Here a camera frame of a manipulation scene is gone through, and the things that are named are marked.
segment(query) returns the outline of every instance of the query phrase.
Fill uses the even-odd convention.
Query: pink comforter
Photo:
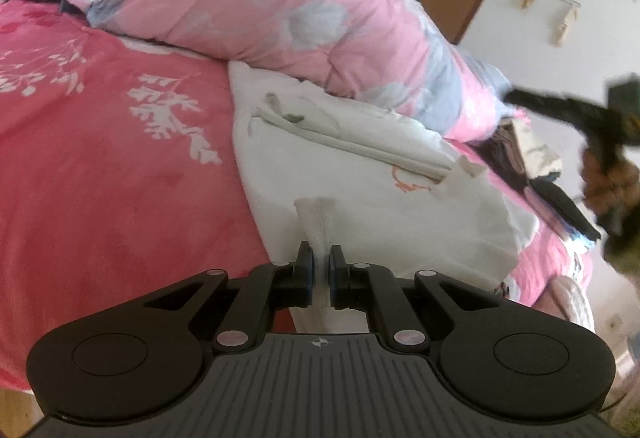
[[[0,9],[0,388],[26,389],[27,353],[50,329],[268,258],[223,63],[124,42],[53,5]],[[524,304],[568,267],[541,227],[513,273]]]

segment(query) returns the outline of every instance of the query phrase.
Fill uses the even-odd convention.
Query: person's arm
[[[629,161],[619,162],[604,174],[589,149],[582,157],[584,165],[584,205],[597,215],[605,214],[622,203],[625,220],[622,236],[609,236],[604,258],[620,274],[640,272],[640,172]]]

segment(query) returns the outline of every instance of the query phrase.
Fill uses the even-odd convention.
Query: crosshair logo
[[[318,337],[317,339],[313,339],[311,343],[318,348],[322,348],[323,346],[329,344],[329,341],[325,338]]]

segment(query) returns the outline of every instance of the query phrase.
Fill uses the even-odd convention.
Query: pile of folded clothes
[[[489,140],[473,149],[577,254],[595,246],[600,232],[554,183],[562,172],[562,161],[526,120],[504,119]]]

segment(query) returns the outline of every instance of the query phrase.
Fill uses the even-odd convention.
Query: pink and gray blanket
[[[494,131],[508,87],[415,0],[68,0],[92,26],[277,70],[466,142]]]

